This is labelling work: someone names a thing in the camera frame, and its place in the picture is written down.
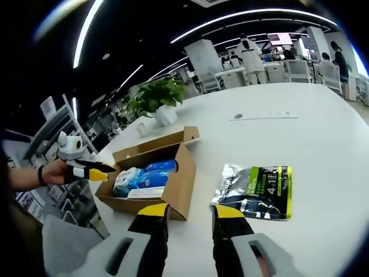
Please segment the cardboard box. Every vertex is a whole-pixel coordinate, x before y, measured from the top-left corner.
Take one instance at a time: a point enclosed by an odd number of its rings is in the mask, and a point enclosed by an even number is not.
[[[170,219],[187,220],[192,190],[195,181],[196,165],[185,142],[199,138],[197,127],[184,127],[184,130],[155,140],[123,149],[113,154],[116,172],[109,174],[109,180],[103,182],[96,196],[116,211],[136,215],[149,205],[168,203],[171,206]],[[122,170],[131,167],[144,168],[147,164],[175,159],[177,171],[171,172],[159,199],[122,199],[112,196],[116,176]]]

